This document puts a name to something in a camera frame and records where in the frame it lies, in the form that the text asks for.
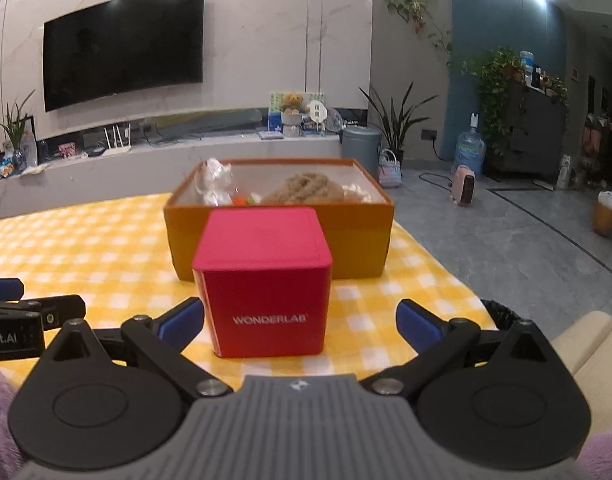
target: power cord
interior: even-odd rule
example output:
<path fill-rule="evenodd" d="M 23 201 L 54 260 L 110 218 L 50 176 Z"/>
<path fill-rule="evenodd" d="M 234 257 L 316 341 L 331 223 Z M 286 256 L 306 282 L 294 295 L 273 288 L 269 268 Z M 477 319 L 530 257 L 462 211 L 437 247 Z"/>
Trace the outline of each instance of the power cord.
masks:
<path fill-rule="evenodd" d="M 424 176 L 438 176 L 439 178 L 445 178 L 450 184 L 449 187 L 446 186 L 442 186 L 441 184 L 439 184 L 438 182 L 433 182 L 431 180 L 428 180 L 427 178 L 423 178 Z M 437 187 L 441 187 L 442 189 L 445 189 L 447 191 L 451 191 L 451 187 L 452 187 L 452 180 L 445 176 L 445 175 L 440 175 L 438 173 L 420 173 L 419 174 L 419 178 L 421 180 L 423 180 L 424 182 L 427 182 L 428 184 L 433 184 L 433 186 L 437 186 Z"/>
<path fill-rule="evenodd" d="M 447 158 L 441 158 L 441 157 L 439 156 L 439 153 L 437 153 L 437 150 L 436 150 L 436 148 L 435 148 L 435 140 L 437 140 L 437 139 L 433 139 L 433 152 L 435 152 L 435 155 L 437 156 L 437 158 L 438 158 L 439 160 L 443 161 L 443 162 L 452 162 L 451 160 L 448 160 Z"/>

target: wall outlet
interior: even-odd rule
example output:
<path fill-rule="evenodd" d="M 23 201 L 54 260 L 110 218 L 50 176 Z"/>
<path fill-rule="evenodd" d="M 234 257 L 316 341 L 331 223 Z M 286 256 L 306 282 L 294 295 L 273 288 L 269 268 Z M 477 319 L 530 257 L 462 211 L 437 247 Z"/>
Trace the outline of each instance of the wall outlet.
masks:
<path fill-rule="evenodd" d="M 422 130 L 422 140 L 436 140 L 437 130 Z"/>

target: red box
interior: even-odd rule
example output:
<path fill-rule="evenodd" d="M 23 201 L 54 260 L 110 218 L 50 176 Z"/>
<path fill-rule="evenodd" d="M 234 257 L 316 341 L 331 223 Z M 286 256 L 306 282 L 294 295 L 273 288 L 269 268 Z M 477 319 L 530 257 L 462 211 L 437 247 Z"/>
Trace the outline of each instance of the red box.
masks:
<path fill-rule="evenodd" d="M 193 259 L 220 357 L 318 354 L 333 259 L 314 209 L 211 212 Z"/>

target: teddy bear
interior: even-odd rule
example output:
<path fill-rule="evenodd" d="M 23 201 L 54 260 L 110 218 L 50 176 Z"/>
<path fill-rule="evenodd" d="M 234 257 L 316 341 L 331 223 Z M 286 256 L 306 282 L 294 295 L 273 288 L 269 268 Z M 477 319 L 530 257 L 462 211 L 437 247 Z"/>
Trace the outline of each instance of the teddy bear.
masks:
<path fill-rule="evenodd" d="M 301 113 L 303 110 L 304 98 L 298 92 L 286 92 L 281 98 L 282 112 L 289 114 Z"/>

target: gray trash can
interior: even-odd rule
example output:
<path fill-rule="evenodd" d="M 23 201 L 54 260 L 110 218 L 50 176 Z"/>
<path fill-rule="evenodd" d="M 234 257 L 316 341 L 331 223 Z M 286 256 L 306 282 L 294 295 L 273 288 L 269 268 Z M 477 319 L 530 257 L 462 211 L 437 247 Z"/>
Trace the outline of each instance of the gray trash can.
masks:
<path fill-rule="evenodd" d="M 376 128 L 352 124 L 343 131 L 342 158 L 355 159 L 375 180 L 379 172 L 380 146 L 381 131 Z"/>

